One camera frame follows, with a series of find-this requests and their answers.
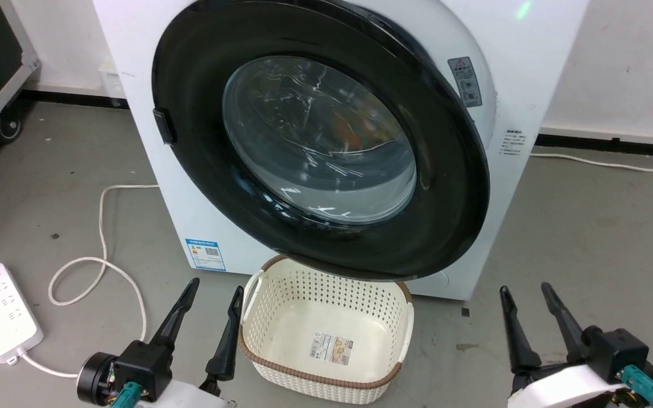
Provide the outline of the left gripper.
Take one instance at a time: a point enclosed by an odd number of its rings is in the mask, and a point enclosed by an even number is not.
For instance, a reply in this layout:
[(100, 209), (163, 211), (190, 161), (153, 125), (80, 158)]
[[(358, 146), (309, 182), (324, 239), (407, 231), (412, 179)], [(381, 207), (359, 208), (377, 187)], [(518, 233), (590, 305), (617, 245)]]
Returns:
[(76, 377), (79, 400), (101, 407), (236, 407), (221, 397), (217, 381), (230, 381), (236, 369), (244, 287), (238, 286), (226, 311), (228, 321), (205, 372), (201, 387), (173, 379), (175, 342), (195, 300), (200, 279), (194, 277), (152, 337), (152, 344), (133, 341), (120, 355), (98, 352)]

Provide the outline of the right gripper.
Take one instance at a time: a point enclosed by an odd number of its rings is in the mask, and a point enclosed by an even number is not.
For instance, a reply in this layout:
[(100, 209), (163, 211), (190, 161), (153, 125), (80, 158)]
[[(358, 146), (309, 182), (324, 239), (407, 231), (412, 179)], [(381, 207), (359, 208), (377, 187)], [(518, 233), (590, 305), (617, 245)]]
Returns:
[(508, 407), (653, 407), (650, 347), (624, 329), (582, 330), (554, 287), (541, 282), (567, 349), (565, 363), (542, 365), (506, 285), (499, 290), (511, 372)]

